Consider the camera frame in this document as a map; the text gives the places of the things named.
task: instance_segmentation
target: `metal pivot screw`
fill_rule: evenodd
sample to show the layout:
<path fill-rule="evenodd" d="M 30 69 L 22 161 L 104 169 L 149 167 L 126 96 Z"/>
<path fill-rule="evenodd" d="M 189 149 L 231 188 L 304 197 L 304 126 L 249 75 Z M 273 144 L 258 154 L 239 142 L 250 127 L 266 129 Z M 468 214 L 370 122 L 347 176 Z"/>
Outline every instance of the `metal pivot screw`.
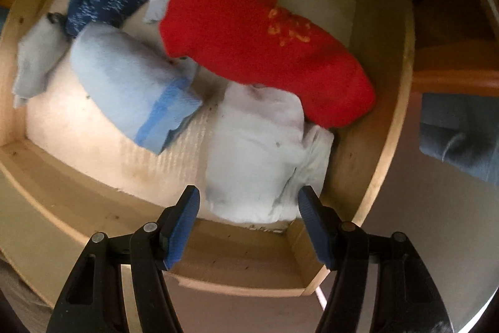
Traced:
<path fill-rule="evenodd" d="M 407 236 L 402 232 L 395 232 L 392 234 L 393 240 L 399 243 L 403 243 L 407 240 Z"/>
<path fill-rule="evenodd" d="M 344 232 L 352 232 L 356 228 L 355 223 L 352 222 L 343 222 L 340 227 Z"/>
<path fill-rule="evenodd" d="M 104 240 L 104 233 L 102 232 L 98 232 L 92 236 L 92 241 L 94 243 L 100 243 L 103 240 Z"/>
<path fill-rule="evenodd" d="M 158 225 L 154 222 L 149 222 L 144 225 L 144 232 L 151 233 L 158 228 Z"/>

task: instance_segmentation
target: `blue gripper pad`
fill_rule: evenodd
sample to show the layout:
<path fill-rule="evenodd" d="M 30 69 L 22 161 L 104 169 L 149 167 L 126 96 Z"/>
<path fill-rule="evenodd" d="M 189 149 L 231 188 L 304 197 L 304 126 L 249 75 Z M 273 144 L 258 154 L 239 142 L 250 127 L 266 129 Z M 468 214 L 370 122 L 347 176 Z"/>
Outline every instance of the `blue gripper pad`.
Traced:
<path fill-rule="evenodd" d="M 305 186 L 298 192 L 298 208 L 317 258 L 328 270 L 335 270 L 333 249 L 336 226 L 340 223 L 338 215 L 333 209 L 322 205 L 311 186 Z"/>
<path fill-rule="evenodd" d="M 199 190 L 189 185 L 168 216 L 166 223 L 175 222 L 171 233 L 164 236 L 168 238 L 168 251 L 163 263 L 168 271 L 182 258 L 194 221 L 198 216 L 199 206 Z"/>

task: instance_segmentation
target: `yellow embroidery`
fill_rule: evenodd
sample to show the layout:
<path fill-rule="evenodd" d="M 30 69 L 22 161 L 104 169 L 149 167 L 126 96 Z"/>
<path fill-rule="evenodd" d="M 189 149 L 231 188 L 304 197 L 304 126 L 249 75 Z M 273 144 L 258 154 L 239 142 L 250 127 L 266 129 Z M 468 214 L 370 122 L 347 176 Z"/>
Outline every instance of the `yellow embroidery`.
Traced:
<path fill-rule="evenodd" d="M 292 15 L 287 10 L 279 7 L 277 9 L 270 10 L 269 19 L 277 20 L 270 22 L 267 32 L 271 36 L 279 34 L 279 45 L 281 47 L 284 47 L 293 39 L 298 39 L 303 43 L 310 42 L 310 37 L 308 36 L 308 32 L 310 31 L 310 22 L 307 19 L 301 16 Z M 281 32 L 282 26 L 284 26 L 284 33 L 286 33 L 286 29 L 288 29 L 287 36 Z"/>
<path fill-rule="evenodd" d="M 310 42 L 310 37 L 308 37 L 308 36 L 300 36 L 299 34 L 297 34 L 296 38 L 304 43 Z"/>
<path fill-rule="evenodd" d="M 267 32 L 271 35 L 274 35 L 274 34 L 279 34 L 280 33 L 280 26 L 279 24 L 276 24 L 275 27 L 273 27 L 272 25 L 269 25 L 269 28 L 267 29 Z"/>

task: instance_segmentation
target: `gray sock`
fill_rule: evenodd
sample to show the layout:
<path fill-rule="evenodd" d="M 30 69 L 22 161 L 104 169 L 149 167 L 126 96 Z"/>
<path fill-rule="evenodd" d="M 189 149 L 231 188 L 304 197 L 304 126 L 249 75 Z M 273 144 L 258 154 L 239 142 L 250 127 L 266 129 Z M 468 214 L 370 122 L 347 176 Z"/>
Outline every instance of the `gray sock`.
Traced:
<path fill-rule="evenodd" d="M 64 21 L 61 13 L 47 13 L 19 41 L 12 88 L 15 108 L 45 91 L 48 73 L 69 48 Z"/>

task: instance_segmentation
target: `red sock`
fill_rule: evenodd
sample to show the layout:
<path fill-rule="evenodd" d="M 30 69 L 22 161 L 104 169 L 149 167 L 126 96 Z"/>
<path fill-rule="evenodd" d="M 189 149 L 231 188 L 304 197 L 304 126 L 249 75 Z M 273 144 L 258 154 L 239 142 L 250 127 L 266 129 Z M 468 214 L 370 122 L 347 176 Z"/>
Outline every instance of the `red sock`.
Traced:
<path fill-rule="evenodd" d="M 346 126 L 375 103 L 355 57 L 277 0 L 170 0 L 160 34 L 170 57 L 189 56 L 241 84 L 293 92 L 306 116 L 326 128 Z"/>

